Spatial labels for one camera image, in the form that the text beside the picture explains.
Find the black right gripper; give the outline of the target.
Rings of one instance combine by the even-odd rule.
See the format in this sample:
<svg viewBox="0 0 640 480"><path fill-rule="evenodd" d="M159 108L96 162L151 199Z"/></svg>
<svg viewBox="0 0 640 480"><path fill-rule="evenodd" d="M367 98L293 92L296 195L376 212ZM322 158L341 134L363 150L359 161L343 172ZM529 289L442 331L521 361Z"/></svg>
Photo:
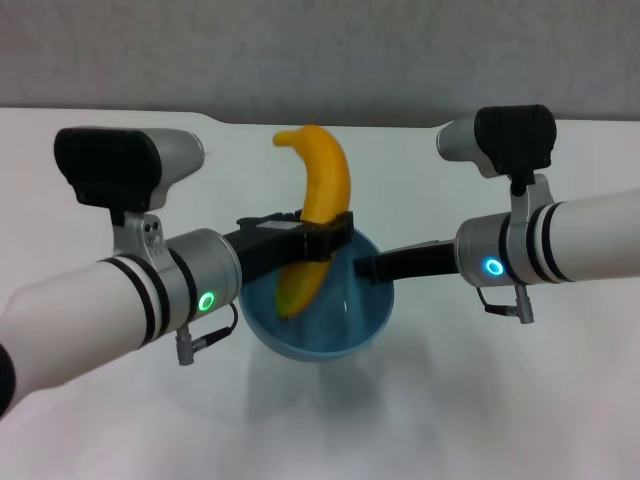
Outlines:
<svg viewBox="0 0 640 480"><path fill-rule="evenodd" d="M400 279L458 274L452 240L427 241L384 255L361 257L353 261L354 273L367 281L395 281Z"/></svg>

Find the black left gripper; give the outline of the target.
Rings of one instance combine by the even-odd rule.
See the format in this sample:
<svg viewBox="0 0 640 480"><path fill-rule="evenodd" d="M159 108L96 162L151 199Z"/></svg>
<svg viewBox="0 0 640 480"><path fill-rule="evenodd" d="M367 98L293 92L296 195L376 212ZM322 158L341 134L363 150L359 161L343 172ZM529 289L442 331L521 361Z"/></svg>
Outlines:
<svg viewBox="0 0 640 480"><path fill-rule="evenodd" d="M328 261L354 234L351 211L323 224L302 223L300 211L245 217L237 224L237 230L221 236L234 258L223 276L227 291L239 291L243 285L293 263Z"/></svg>

